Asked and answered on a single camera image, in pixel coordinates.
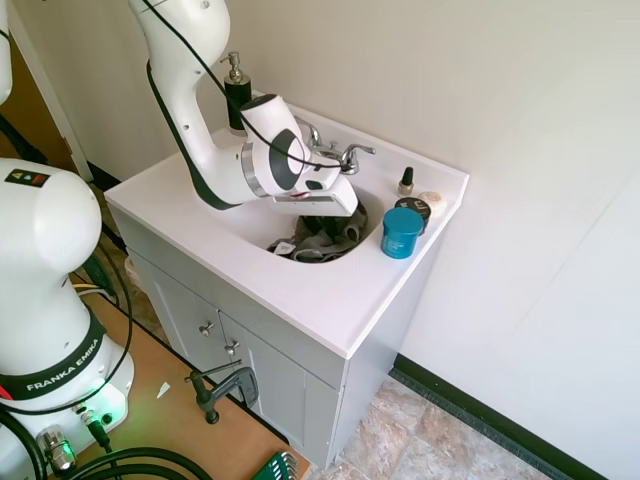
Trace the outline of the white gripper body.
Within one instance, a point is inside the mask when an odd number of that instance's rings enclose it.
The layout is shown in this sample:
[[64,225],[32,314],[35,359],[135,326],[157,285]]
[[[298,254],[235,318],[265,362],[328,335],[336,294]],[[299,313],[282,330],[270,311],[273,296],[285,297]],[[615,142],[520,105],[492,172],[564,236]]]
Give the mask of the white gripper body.
[[274,197],[272,208],[293,216],[351,217],[359,200],[351,183],[339,176],[329,190],[312,191],[305,198]]

